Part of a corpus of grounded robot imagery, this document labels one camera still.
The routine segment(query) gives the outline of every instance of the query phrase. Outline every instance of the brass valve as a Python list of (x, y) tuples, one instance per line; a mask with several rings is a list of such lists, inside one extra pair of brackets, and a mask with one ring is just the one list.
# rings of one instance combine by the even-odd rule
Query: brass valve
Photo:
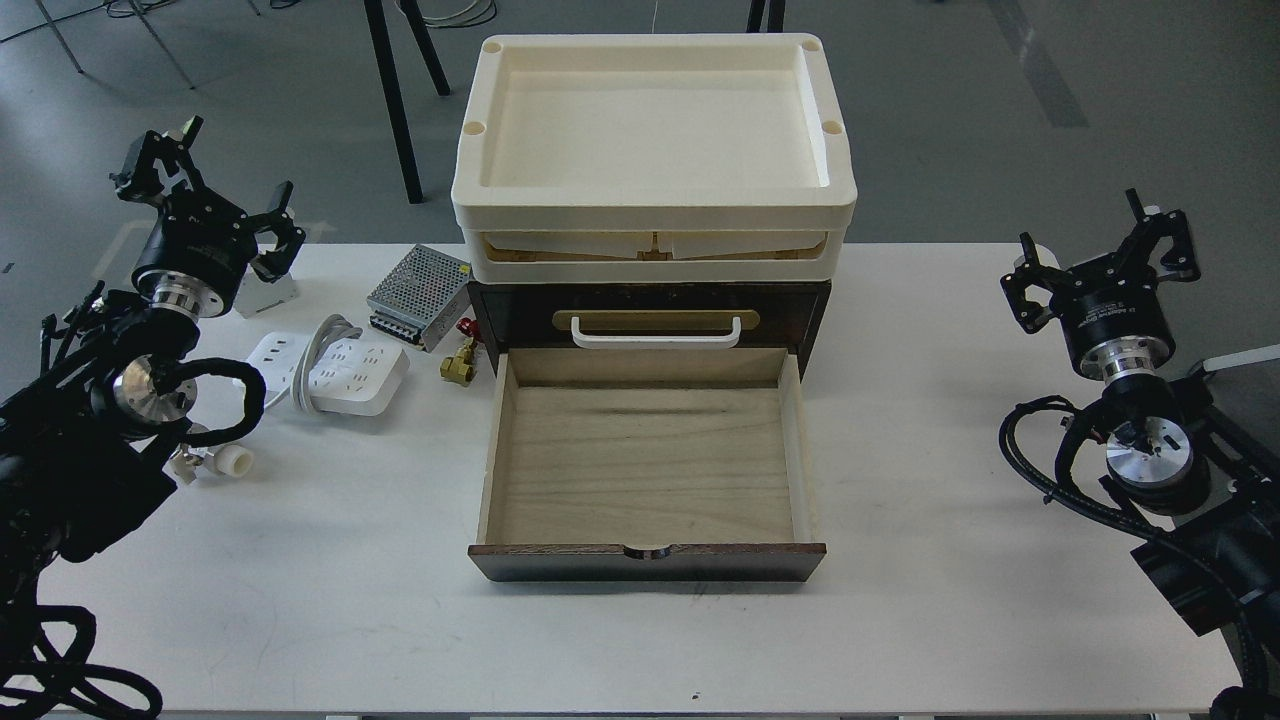
[(476, 338), (468, 337), (457, 352), (440, 363), (440, 377), (462, 387), (470, 386), (471, 379), (476, 377), (475, 355)]

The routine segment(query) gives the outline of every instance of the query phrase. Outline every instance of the white table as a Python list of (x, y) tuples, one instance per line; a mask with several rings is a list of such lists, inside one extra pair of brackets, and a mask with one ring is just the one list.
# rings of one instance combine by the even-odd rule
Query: white table
[[(202, 323), (198, 354), (243, 357), (329, 313), (366, 324), (365, 296), (407, 250), (307, 246), (301, 299)], [(180, 488), (102, 556), (47, 570), (42, 600), (87, 605), (93, 660), (150, 678), (175, 710), (1204, 708), (1238, 682), (1221, 639), (1183, 625), (1135, 541), (1043, 506), (1000, 457), (1015, 402), (1101, 392), (1070, 372), (1056, 325), (1025, 337), (1010, 318), (997, 279), (1018, 255), (844, 249), (804, 382), (828, 546), (806, 584), (488, 582), (466, 547), (493, 375), (440, 382), (447, 340), (412, 354), (380, 418), (273, 410), (244, 441), (251, 477)], [(201, 392), (197, 420), (233, 419), (237, 393)], [(1027, 423), (1046, 465), (1055, 420)]]

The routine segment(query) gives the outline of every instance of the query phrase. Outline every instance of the power strip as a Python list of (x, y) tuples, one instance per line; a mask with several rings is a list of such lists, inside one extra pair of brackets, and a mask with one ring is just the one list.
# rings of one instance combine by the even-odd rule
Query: power strip
[[(268, 333), (247, 363), (262, 373), (268, 391), (288, 392), (310, 341), (311, 336), (302, 333)], [(325, 413), (378, 415), (387, 410), (407, 372), (408, 355), (394, 341), (339, 340), (316, 359), (307, 375), (311, 404)]]

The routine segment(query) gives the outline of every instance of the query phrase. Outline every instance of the concrete floor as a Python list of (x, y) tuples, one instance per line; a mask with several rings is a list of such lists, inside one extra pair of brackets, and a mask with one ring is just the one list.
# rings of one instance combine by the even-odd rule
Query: concrete floor
[[(46, 4), (56, 17), (95, 1)], [(32, 379), (42, 315), (95, 278), (127, 286), (154, 217), (118, 201), (108, 173), (143, 131), (204, 115), (195, 158), (209, 184), (255, 211), (292, 179), (311, 242), (457, 242), (448, 191), (486, 36), (736, 32), (748, 6), (499, 0), (494, 22), (433, 33), (454, 88), (444, 99), (388, 8), (429, 197), (408, 205), (361, 4), (257, 4), (262, 17), (233, 0), (148, 15), (196, 90), (137, 20), (101, 12), (60, 24), (84, 76), (47, 29), (0, 45), (0, 397)], [(444, 14), (462, 0), (421, 4)], [(38, 22), (33, 3), (6, 3), (0, 37)], [(1179, 342), (1169, 372), (1280, 342), (1275, 3), (791, 0), (786, 27), (823, 38), (841, 99), (860, 188), (847, 242), (1029, 231), (1075, 263), (1119, 245), (1123, 191), (1137, 187), (1187, 211), (1204, 273), (1161, 292)], [(948, 302), (929, 278), (904, 281), (922, 302)]]

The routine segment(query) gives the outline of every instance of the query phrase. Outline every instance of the white handle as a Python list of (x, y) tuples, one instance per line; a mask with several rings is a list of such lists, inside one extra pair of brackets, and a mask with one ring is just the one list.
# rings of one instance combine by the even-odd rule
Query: white handle
[(627, 336), (586, 334), (577, 315), (570, 320), (573, 345), (586, 350), (727, 350), (742, 337), (742, 319), (733, 315), (728, 334), (713, 336)]

